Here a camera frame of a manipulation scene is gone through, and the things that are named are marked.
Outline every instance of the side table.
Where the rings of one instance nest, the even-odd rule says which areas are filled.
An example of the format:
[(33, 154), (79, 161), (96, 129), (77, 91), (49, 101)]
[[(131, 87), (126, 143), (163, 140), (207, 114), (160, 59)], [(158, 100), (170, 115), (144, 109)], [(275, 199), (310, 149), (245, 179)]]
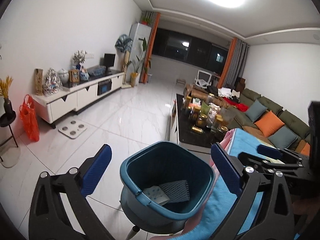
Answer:
[[(12, 129), (11, 129), (11, 126), (10, 124), (13, 123), (13, 121), (16, 119), (16, 112), (13, 111), (13, 116), (11, 118), (8, 118), (8, 115), (7, 114), (3, 114), (1, 117), (0, 117), (0, 127), (7, 127), (9, 126), (9, 129), (10, 129), (10, 132), (11, 132), (11, 136), (5, 140), (4, 142), (2, 142), (0, 144), (0, 147), (3, 146), (5, 143), (7, 143), (10, 139), (13, 138), (17, 148), (19, 148), (18, 144), (17, 144), (17, 141), (16, 141), (16, 138), (14, 137), (13, 135), (13, 132), (12, 132)], [(4, 159), (2, 158), (2, 156), (0, 155), (0, 160), (2, 162), (2, 165), (6, 168), (11, 168), (12, 166), (14, 166), (15, 164), (17, 164), (18, 162), (18, 159), (20, 157), (20, 151), (14, 151), (12, 153), (9, 153), (9, 152), (6, 152), (4, 155)]]

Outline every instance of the silver screw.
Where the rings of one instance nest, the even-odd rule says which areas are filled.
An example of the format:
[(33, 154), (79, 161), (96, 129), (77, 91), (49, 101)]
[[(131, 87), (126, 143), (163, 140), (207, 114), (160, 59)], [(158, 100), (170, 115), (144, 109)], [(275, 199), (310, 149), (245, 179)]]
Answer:
[(70, 170), (69, 170), (69, 173), (70, 174), (76, 174), (78, 172), (78, 169), (77, 168), (71, 168)]
[(277, 175), (278, 177), (282, 177), (283, 173), (282, 173), (281, 171), (276, 171), (276, 175)]
[(254, 172), (254, 168), (252, 168), (252, 167), (250, 167), (250, 166), (247, 166), (247, 167), (245, 168), (245, 171), (246, 171), (247, 173), (253, 173), (253, 172)]
[(46, 171), (41, 172), (41, 174), (40, 174), (41, 178), (45, 178), (46, 176), (48, 176), (48, 173)]

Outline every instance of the red plastic bag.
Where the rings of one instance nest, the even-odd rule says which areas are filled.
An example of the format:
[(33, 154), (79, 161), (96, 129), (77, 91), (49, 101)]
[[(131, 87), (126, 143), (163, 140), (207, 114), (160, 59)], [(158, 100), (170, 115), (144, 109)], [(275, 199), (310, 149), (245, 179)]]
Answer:
[(23, 128), (31, 141), (39, 141), (39, 127), (36, 118), (35, 103), (30, 95), (24, 97), (23, 104), (20, 106), (20, 119)]

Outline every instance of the blue gripper pad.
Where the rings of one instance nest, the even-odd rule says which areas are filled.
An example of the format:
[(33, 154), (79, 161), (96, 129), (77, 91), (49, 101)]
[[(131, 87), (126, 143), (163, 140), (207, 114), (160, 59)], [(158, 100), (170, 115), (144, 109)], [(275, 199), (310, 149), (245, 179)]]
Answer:
[(267, 156), (269, 158), (275, 159), (275, 160), (281, 160), (282, 159), (282, 154), (278, 149), (268, 147), (265, 145), (258, 145), (257, 147), (257, 153)]
[(94, 192), (98, 182), (111, 161), (112, 151), (109, 145), (105, 145), (105, 147), (100, 151), (101, 152), (95, 158), (82, 178), (81, 195), (83, 197), (91, 195)]
[(214, 164), (217, 166), (228, 190), (239, 196), (242, 193), (241, 176), (226, 155), (227, 153), (223, 149), (220, 149), (217, 144), (212, 145), (211, 158)]

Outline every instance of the ceiling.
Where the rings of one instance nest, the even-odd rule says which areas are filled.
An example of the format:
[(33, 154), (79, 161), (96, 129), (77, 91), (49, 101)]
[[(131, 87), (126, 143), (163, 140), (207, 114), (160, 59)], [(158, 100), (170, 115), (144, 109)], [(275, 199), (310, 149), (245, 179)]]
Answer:
[(320, 14), (311, 0), (246, 0), (225, 8), (208, 0), (134, 0), (142, 10), (249, 44), (306, 42), (320, 44)]

